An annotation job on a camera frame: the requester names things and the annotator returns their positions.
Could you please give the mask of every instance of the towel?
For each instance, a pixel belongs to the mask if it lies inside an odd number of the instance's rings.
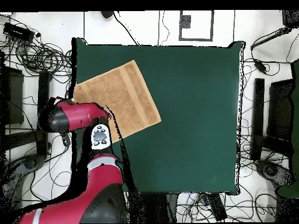
[[[74,102],[95,102],[111,109],[123,138],[161,122],[158,109],[134,60],[77,84]],[[112,142],[119,136],[109,120]]]

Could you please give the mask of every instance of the green table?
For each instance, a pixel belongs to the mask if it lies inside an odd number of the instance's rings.
[[[158,108],[161,123],[124,139],[139,191],[237,191],[243,46],[85,45],[77,39],[77,83],[135,60]],[[113,149],[121,157],[119,142]]]

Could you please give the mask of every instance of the cable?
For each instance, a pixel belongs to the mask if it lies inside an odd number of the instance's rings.
[[[132,37],[132,35],[131,35],[130,32],[128,31],[128,29],[124,26],[124,24],[122,24],[122,23],[118,20],[118,18],[116,17],[114,11],[113,11],[113,16],[114,16],[114,18],[116,19],[116,21],[117,21],[118,23],[120,23],[120,24],[122,25],[122,27],[127,31],[128,35],[130,35],[130,37],[131,37],[131,39],[133,40],[133,42],[134,42],[137,46],[140,46],[140,44],[139,44],[137,41],[135,41],[135,39]]]
[[[33,196],[35,196],[36,198],[38,198],[41,202],[43,202],[44,200],[42,200],[40,197],[38,197],[34,192],[33,192],[33,190],[32,190],[32,184],[33,184],[33,182],[34,182],[34,180],[35,180],[35,171],[33,172],[33,179],[32,179],[32,181],[31,181],[31,184],[30,184],[30,192],[32,193],[32,195]]]
[[[33,96],[28,96],[28,97],[25,97],[25,98],[23,98],[23,99],[28,99],[28,98],[32,98],[33,103],[34,103],[35,105],[37,105],[37,104],[35,103],[34,99],[33,99]]]
[[[10,100],[8,100],[8,99],[6,98],[6,96],[5,96],[3,93],[0,92],[0,94],[3,95],[4,98],[5,98],[5,100],[7,100],[10,104],[14,105],[17,109],[19,109],[19,110],[22,111],[22,113],[25,115],[25,117],[26,117],[26,119],[27,119],[27,121],[28,121],[28,124],[30,125],[31,130],[32,130],[33,133],[34,133],[35,141],[37,142],[36,132],[35,132],[35,130],[33,129],[33,126],[31,125],[31,122],[29,121],[28,116],[27,116],[26,113],[23,111],[23,109],[21,109],[21,108],[18,107],[16,104],[14,104],[14,103],[12,103]]]
[[[34,148],[36,148],[36,146],[34,146],[33,148],[29,149],[29,150],[24,154],[23,157],[25,157],[25,156],[27,155],[27,153],[28,153],[29,151],[31,151],[32,149],[34,149]]]
[[[54,156],[54,157],[52,157],[51,158],[51,160],[53,160],[54,158],[56,158],[56,157],[58,157],[58,156],[62,156],[67,150],[69,149],[69,147],[66,147],[65,149],[64,149],[64,151],[63,152],[61,152],[59,155],[57,155],[57,156]],[[58,162],[58,160],[55,162],[55,164],[53,165],[53,167],[51,168],[51,170],[54,168],[54,166],[57,164],[57,162]],[[32,188],[32,187],[34,187],[39,181],[41,181],[47,174],[49,173],[49,171],[47,172],[47,173],[45,173],[37,182],[35,182],[34,184],[33,184],[33,181],[32,181],[32,183],[31,183],[31,186],[30,186],[30,188]],[[28,189],[27,191],[25,191],[24,193],[23,193],[23,195],[22,195],[22,197],[28,192],[28,191],[30,191],[30,189]]]
[[[57,176],[55,177],[55,179],[54,179],[54,181],[53,181],[53,184],[52,184],[52,189],[51,189],[51,199],[53,199],[53,187],[54,187],[55,181],[56,181],[56,179],[58,178],[58,176],[61,175],[61,174],[63,174],[63,173],[69,173],[69,174],[71,175],[71,173],[70,173],[69,171],[62,171],[62,172],[60,172],[60,173],[57,174]],[[59,185],[59,186],[60,186],[60,187],[67,187],[67,186],[69,186],[69,184],[68,184],[68,185]]]
[[[51,166],[51,155],[50,155],[50,159],[49,159],[49,175],[50,175],[50,178],[51,178],[51,180],[52,180],[52,182],[53,182],[53,185],[55,184],[55,185],[57,185],[57,186],[59,186],[59,187],[65,187],[65,186],[67,186],[67,185],[59,185],[59,184],[57,184],[56,182],[55,182],[55,179],[53,180],[53,178],[52,178],[52,175],[51,175],[51,169],[50,169],[50,166]]]
[[[163,12],[162,24],[163,24],[163,26],[167,29],[167,31],[168,31],[168,35],[167,35],[166,40],[162,41],[162,43],[161,43],[160,45],[162,45],[165,41],[167,41],[168,36],[169,36],[169,34],[170,34],[169,29],[168,29],[168,28],[165,26],[165,24],[164,24],[164,14],[165,14],[165,11]]]
[[[259,194],[256,198],[255,198],[255,211],[256,211],[256,215],[258,216],[258,218],[259,218],[259,220],[261,221],[261,222],[263,222],[263,220],[260,218],[260,216],[259,216],[259,214],[261,214],[259,211],[258,211],[258,208],[257,208],[257,200],[258,200],[258,198],[259,197],[261,197],[261,196],[263,196],[263,195],[267,195],[267,196],[269,196],[269,197],[272,197],[272,198],[274,198],[275,199],[275,201],[277,200],[274,196],[272,196],[271,194],[269,194],[269,193],[262,193],[262,194]]]
[[[298,37],[299,37],[299,33],[297,34],[296,38],[293,40],[293,42],[292,42],[292,44],[291,44],[291,46],[290,46],[290,49],[289,49],[288,54],[287,54],[287,57],[286,57],[286,61],[287,61],[287,62],[289,62],[289,61],[287,60],[287,58],[288,58],[288,56],[290,55],[292,46],[293,46],[294,42],[296,41],[296,39],[297,39]]]

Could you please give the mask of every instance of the cloth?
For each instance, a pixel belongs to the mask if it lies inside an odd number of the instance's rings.
[[[95,102],[113,112],[123,138],[161,122],[156,105],[134,60],[77,84],[74,101]],[[109,120],[112,142],[117,142],[114,120]]]

